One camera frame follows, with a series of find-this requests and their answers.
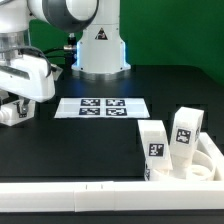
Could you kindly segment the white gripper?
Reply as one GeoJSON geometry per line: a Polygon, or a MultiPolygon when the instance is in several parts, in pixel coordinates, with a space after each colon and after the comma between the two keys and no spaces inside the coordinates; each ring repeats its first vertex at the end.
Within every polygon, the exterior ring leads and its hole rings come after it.
{"type": "Polygon", "coordinates": [[[0,65],[0,89],[24,97],[21,115],[28,113],[29,99],[44,102],[55,95],[54,77],[46,60],[29,55],[13,59],[9,65],[0,65]]]}

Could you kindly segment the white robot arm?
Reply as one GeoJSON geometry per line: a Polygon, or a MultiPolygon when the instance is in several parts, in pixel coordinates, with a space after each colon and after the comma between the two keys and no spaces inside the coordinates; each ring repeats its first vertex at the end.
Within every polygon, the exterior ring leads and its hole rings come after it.
{"type": "Polygon", "coordinates": [[[19,116],[28,114],[32,101],[55,94],[51,64],[30,44],[32,19],[82,34],[74,71],[111,77],[130,69],[119,31],[120,0],[0,0],[0,90],[21,98],[19,116]]]}

